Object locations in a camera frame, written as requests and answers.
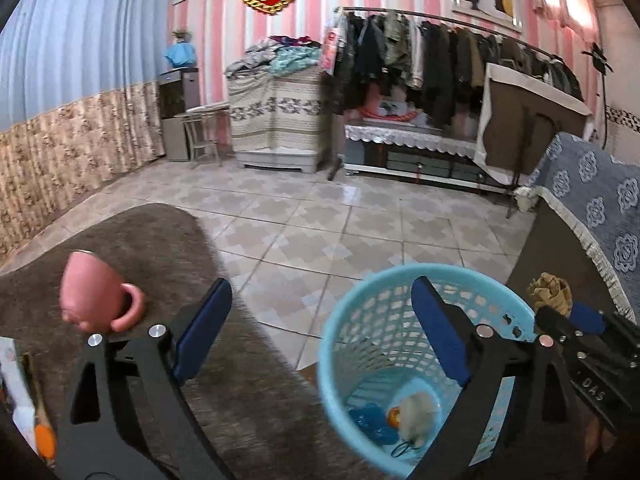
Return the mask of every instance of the blue laundry basket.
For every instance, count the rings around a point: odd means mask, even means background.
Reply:
[[[446,303],[461,307],[475,324],[502,337],[535,340],[534,315],[514,292],[462,267],[415,264],[394,267],[359,283],[336,305],[324,326],[318,383],[322,403],[340,437],[388,474],[406,478],[432,443],[458,398],[411,306],[411,287],[426,276]],[[471,464],[491,456],[511,398],[513,378],[502,380],[486,431]],[[405,397],[426,392],[434,425],[427,444],[400,458],[396,446],[377,446],[351,421],[348,410],[375,402],[385,413]]]

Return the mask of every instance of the silver screw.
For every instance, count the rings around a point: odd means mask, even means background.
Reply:
[[[540,336],[540,344],[547,348],[551,348],[554,345],[554,340],[551,339],[548,335],[544,334]]]
[[[480,337],[484,337],[485,339],[487,339],[494,335],[494,329],[489,325],[478,325],[476,327],[476,333]]]
[[[102,336],[100,334],[91,334],[87,342],[89,346],[98,346],[102,342]]]
[[[151,337],[162,337],[166,333],[166,327],[164,325],[153,325],[149,329],[149,335]]]

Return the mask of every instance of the pile of clothes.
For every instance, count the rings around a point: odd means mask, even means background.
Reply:
[[[297,39],[271,36],[245,50],[240,60],[226,68],[225,75],[233,78],[271,72],[274,77],[282,77],[317,65],[320,46],[308,36]]]
[[[338,18],[334,68],[334,112],[366,104],[369,85],[383,96],[398,86],[407,102],[423,110],[436,127],[450,124],[456,105],[479,113],[487,63],[508,66],[544,80],[583,101],[580,83],[557,56],[541,60],[513,38],[473,33],[428,21],[410,22],[394,11],[360,18]]]

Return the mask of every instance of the crumpled sock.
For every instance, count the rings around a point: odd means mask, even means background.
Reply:
[[[534,312],[537,312],[541,306],[548,305],[559,314],[565,317],[570,316],[574,302],[566,280],[543,272],[535,282],[529,285],[527,292],[535,300]]]

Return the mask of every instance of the mug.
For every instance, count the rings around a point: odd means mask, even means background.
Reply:
[[[109,264],[89,251],[74,251],[60,286],[62,319],[84,332],[124,332],[140,321],[145,295]],[[131,307],[122,315],[126,294]]]

